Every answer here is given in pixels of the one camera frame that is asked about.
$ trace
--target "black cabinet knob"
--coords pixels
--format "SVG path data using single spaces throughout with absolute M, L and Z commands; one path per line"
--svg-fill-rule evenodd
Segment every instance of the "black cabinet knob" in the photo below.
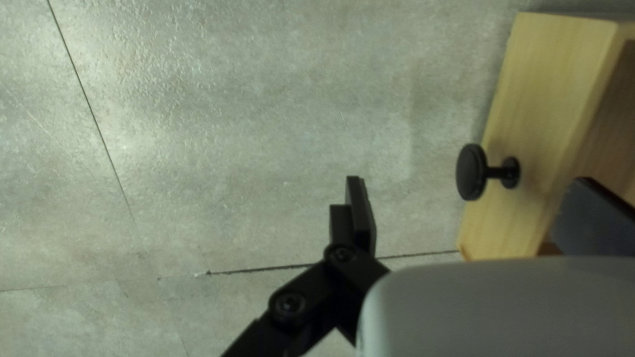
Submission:
M 513 189 L 520 179 L 520 164 L 516 158 L 503 160 L 501 167 L 488 167 L 485 151 L 478 144 L 467 144 L 457 160 L 458 193 L 466 201 L 483 194 L 487 179 L 500 179 L 505 188 Z

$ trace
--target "black bracket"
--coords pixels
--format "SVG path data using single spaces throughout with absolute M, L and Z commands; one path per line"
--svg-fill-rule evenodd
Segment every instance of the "black bracket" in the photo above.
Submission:
M 345 200 L 330 206 L 324 259 L 276 290 L 223 357 L 301 356 L 334 328 L 355 345 L 364 297 L 389 270 L 375 258 L 377 232 L 363 179 L 346 178 Z

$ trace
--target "screw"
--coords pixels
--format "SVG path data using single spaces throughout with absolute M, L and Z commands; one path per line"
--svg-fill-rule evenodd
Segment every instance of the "screw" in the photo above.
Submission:
M 302 294 L 288 292 L 280 295 L 276 299 L 276 312 L 283 316 L 295 316 L 304 310 L 306 300 Z
M 340 248 L 335 249 L 333 253 L 331 253 L 331 256 L 338 262 L 346 263 L 355 257 L 355 251 L 345 246 L 341 246 Z

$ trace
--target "gray tile floor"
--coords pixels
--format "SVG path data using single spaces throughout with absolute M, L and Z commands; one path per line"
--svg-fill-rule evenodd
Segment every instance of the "gray tile floor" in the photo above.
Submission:
M 422 254 L 386 264 L 458 260 L 455 155 L 536 10 L 635 3 L 0 1 L 2 356 L 220 354 L 350 174 L 378 256 Z

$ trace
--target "wooden cabinet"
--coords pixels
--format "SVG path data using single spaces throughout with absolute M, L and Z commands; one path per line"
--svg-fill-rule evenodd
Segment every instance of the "wooden cabinet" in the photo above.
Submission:
M 536 255 L 574 177 L 635 203 L 635 16 L 519 13 L 481 145 L 521 179 L 466 204 L 467 260 Z

